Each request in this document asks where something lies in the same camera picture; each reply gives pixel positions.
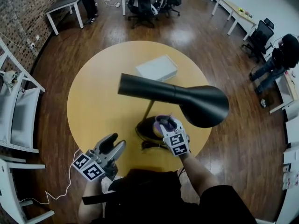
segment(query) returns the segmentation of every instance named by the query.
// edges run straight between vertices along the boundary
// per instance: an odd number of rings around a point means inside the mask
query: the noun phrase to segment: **round wooden table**
[[[175,171],[182,167],[178,157],[162,148],[141,150],[142,140],[135,132],[149,100],[117,94],[121,73],[135,75],[135,66],[168,55],[178,66],[177,75],[167,83],[183,87],[208,85],[197,65],[172,47],[147,41],[125,42],[111,46],[92,57],[76,75],[68,96],[67,117],[71,133],[82,152],[93,149],[103,137],[118,133],[117,140],[127,146],[116,162],[118,175],[131,168]],[[191,125],[178,105],[155,102],[148,117],[171,114],[179,119],[190,135],[194,155],[205,145],[211,128]]]

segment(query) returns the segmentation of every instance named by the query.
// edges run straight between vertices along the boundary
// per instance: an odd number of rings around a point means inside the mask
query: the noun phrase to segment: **wooden floor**
[[[223,9],[211,16],[215,3],[209,0],[183,0],[177,7],[180,17],[173,13],[166,19],[162,14],[160,21],[154,21],[155,29],[141,26],[134,30],[122,16],[121,7],[106,7],[102,0],[97,2],[99,17],[84,29],[79,28],[75,13],[68,15],[58,27],[59,35],[53,36],[45,47],[33,73],[46,93],[41,98],[36,121],[36,147],[40,153],[28,154],[28,158],[46,164],[47,168],[26,171],[26,175],[24,171],[15,173],[20,198],[34,197],[45,202],[45,190],[54,196],[65,192],[68,168],[78,149],[68,126],[66,103],[80,68],[109,46],[147,40],[169,45],[190,57],[209,83],[227,94],[229,116],[212,129],[199,159],[221,183],[235,188],[256,218],[273,221],[283,196],[284,119],[281,111],[270,115],[268,109],[259,105],[248,79],[256,63],[240,49],[244,32],[237,26],[228,36],[233,21],[227,22],[228,14]],[[85,20],[82,4],[79,7]],[[277,96],[275,89],[270,92]],[[57,201],[51,199],[50,205],[45,205],[56,213],[47,223],[78,223],[77,210],[85,181],[74,169],[71,179],[67,196]],[[182,183],[184,199],[198,201],[188,181],[183,178]],[[36,206],[28,209],[30,216],[40,212],[45,210]]]

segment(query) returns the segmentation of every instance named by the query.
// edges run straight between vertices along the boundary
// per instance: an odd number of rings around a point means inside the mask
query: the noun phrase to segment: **gray table top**
[[[57,0],[47,11],[46,13],[48,12],[51,12],[53,10],[55,10],[56,8],[59,8],[59,7],[63,7],[63,6],[67,6],[73,2],[75,2],[77,0]]]

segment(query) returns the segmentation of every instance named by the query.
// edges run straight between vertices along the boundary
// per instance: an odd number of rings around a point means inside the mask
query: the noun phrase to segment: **standing person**
[[[95,6],[94,0],[82,0],[82,3],[87,12],[87,18],[88,18],[88,20],[85,22],[85,24],[88,24],[88,23],[91,24],[95,21],[95,17],[98,16],[98,9]]]
[[[269,73],[268,77],[255,89],[257,95],[262,94],[286,70],[295,68],[299,62],[299,36],[287,34],[279,41],[278,45],[279,48],[273,50],[272,57],[257,72],[249,74],[250,80],[255,81],[266,72]]]
[[[183,221],[203,224],[256,224],[252,214],[231,186],[220,185],[217,178],[208,171],[190,152],[179,156],[187,176],[200,204],[185,203],[181,198],[180,181],[176,172],[157,173],[145,170],[131,170],[138,175],[119,179],[116,191],[122,193],[120,202],[107,202],[105,219],[102,204],[79,207],[79,218],[82,223],[101,223],[104,221]],[[83,196],[101,194],[101,181],[88,182]]]

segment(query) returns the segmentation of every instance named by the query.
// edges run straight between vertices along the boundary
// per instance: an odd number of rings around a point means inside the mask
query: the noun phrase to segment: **lamp head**
[[[209,85],[184,88],[121,74],[118,94],[177,104],[185,118],[201,128],[220,124],[229,111],[227,96],[218,88]]]

